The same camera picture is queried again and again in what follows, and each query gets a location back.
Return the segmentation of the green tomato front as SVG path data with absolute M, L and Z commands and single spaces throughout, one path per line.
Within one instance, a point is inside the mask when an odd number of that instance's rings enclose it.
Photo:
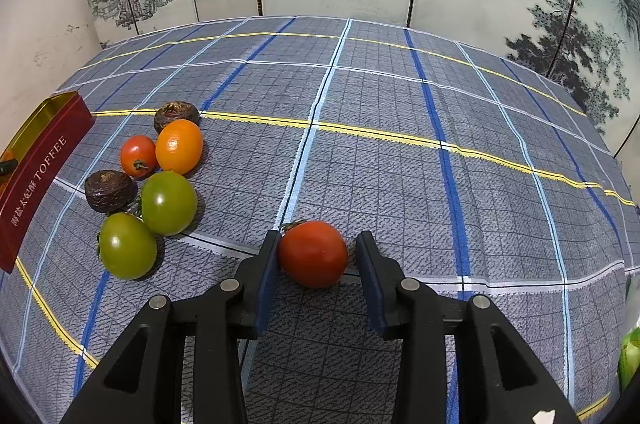
M 138 280 L 157 259 L 155 236 L 146 224 L 128 213 L 108 216 L 99 233 L 104 268 L 122 280 Z

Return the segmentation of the green tomato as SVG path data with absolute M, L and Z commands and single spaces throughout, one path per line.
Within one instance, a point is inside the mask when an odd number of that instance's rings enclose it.
M 184 176 L 160 171 L 145 181 L 141 190 L 141 216 L 156 234 L 175 235 L 185 230 L 198 210 L 198 196 Z
M 108 216 L 99 233 L 104 268 L 122 280 L 138 280 L 157 259 L 155 236 L 146 224 L 128 213 Z

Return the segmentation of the dark passion fruit front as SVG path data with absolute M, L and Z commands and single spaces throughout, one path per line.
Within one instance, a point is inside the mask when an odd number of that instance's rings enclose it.
M 126 173 L 100 170 L 84 182 L 88 205 L 98 213 L 114 213 L 127 207 L 137 195 L 137 184 Z

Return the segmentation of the dark passion fruit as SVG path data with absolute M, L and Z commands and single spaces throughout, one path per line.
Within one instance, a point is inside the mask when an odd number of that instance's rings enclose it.
M 114 213 L 127 207 L 137 195 L 137 184 L 126 173 L 100 170 L 84 182 L 88 205 L 98 213 Z
M 163 129 L 173 121 L 185 119 L 191 123 L 200 124 L 200 111 L 195 105 L 184 101 L 169 101 L 155 112 L 153 118 L 153 126 L 159 135 Z

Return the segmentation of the red tomato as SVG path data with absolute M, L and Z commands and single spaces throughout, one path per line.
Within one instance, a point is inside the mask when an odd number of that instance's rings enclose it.
M 149 137 L 133 136 L 122 144 L 119 159 L 126 175 L 142 180 L 157 167 L 155 144 Z
M 290 223 L 278 246 L 283 271 L 309 288 L 328 288 L 347 267 L 348 251 L 341 233 L 321 220 Z

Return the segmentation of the smooth orange kumquat fruit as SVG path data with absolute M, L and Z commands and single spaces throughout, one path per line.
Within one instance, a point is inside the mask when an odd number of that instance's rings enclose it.
M 171 121 L 155 143 L 157 164 L 161 170 L 186 175 L 200 162 L 203 145 L 203 135 L 197 124 L 187 119 Z

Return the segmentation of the green plastic bag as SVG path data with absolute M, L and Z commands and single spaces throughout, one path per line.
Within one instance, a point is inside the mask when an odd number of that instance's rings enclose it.
M 623 392 L 631 383 L 634 373 L 640 364 L 640 329 L 635 328 L 627 333 L 622 340 L 620 360 L 618 360 L 618 378 L 620 391 Z

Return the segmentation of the red gold toffee tin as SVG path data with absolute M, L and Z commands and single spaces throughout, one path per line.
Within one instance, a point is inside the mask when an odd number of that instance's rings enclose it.
M 24 121 L 1 153 L 18 162 L 1 177 L 1 269 L 10 273 L 32 217 L 62 166 L 94 123 L 81 95 L 49 96 Z

